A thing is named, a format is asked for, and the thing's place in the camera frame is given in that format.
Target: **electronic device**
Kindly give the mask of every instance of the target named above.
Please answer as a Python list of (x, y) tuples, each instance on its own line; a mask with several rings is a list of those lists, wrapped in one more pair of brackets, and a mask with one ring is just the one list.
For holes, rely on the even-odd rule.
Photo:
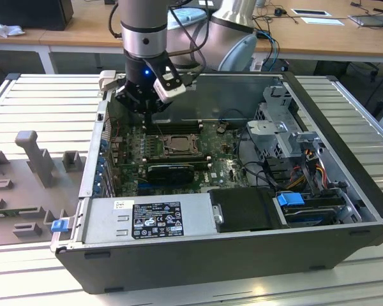
[(349, 19), (361, 27), (383, 27), (383, 15), (349, 16)]
[(274, 15), (277, 17), (281, 17), (282, 15), (286, 14), (287, 11), (285, 11), (283, 8), (276, 8), (274, 10)]
[(73, 15), (71, 0), (0, 1), (0, 24), (63, 31)]
[[(101, 74), (96, 112), (70, 102), (39, 120), (0, 110), (0, 244), (48, 242), (51, 229), (56, 258), (100, 294), (330, 269), (383, 243), (378, 158), (357, 146), (383, 146), (379, 129), (363, 126), (366, 139), (333, 126), (337, 111), (319, 108), (331, 95), (316, 104), (307, 91), (322, 83), (345, 100), (347, 124), (366, 121), (337, 84), (177, 71), (241, 67), (255, 47), (254, 4), (224, 1), (210, 18), (178, 10), (170, 24), (169, 1), (120, 0), (126, 74)], [(19, 78), (0, 108), (26, 86)], [(168, 266), (176, 273), (162, 277)]]
[(98, 107), (107, 116), (75, 218), (63, 219), (71, 238), (53, 229), (52, 250), (85, 291), (332, 268), (383, 242), (382, 191), (292, 75), (201, 75), (150, 126), (130, 111), (109, 119), (114, 91)]

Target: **blue connector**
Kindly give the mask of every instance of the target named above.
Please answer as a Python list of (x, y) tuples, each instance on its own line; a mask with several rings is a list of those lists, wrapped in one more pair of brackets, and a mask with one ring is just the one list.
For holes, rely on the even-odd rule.
[(101, 194), (101, 191), (102, 191), (102, 189), (101, 189), (100, 186), (94, 185), (93, 193), (94, 193), (95, 196), (99, 196)]
[(101, 175), (95, 175), (94, 182), (100, 183), (101, 181), (102, 181), (102, 176)]
[(104, 157), (98, 157), (98, 164), (105, 164), (106, 161)]
[(104, 171), (104, 167), (99, 164), (98, 166), (96, 166), (96, 171), (99, 172), (99, 174), (102, 174)]
[(64, 232), (68, 231), (68, 220), (55, 220), (51, 224), (51, 232)]
[(280, 206), (305, 205), (300, 193), (282, 193), (276, 199)]
[(108, 142), (105, 139), (101, 139), (100, 151), (106, 152), (108, 148)]

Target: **black box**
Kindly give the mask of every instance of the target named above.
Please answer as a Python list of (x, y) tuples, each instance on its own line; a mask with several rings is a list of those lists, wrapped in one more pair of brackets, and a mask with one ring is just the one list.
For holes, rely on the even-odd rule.
[(71, 20), (71, 0), (0, 0), (0, 24), (63, 31)]

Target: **paper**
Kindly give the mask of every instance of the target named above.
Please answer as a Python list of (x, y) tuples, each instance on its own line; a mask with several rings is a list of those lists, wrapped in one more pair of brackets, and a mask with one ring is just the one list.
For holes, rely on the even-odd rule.
[(344, 26), (338, 19), (301, 17), (307, 24), (327, 24), (329, 26)]
[[(212, 1), (207, 1), (207, 3), (209, 6), (214, 6), (214, 3)], [(199, 0), (199, 4), (200, 5), (206, 5), (206, 1), (205, 0)]]
[(7, 36), (23, 35), (25, 32), (18, 25), (4, 25), (0, 24), (0, 36), (7, 38)]

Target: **screw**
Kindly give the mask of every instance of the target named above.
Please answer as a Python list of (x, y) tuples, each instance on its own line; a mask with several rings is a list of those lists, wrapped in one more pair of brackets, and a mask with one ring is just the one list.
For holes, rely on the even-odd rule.
[(220, 215), (215, 215), (214, 221), (216, 224), (223, 224), (223, 218)]

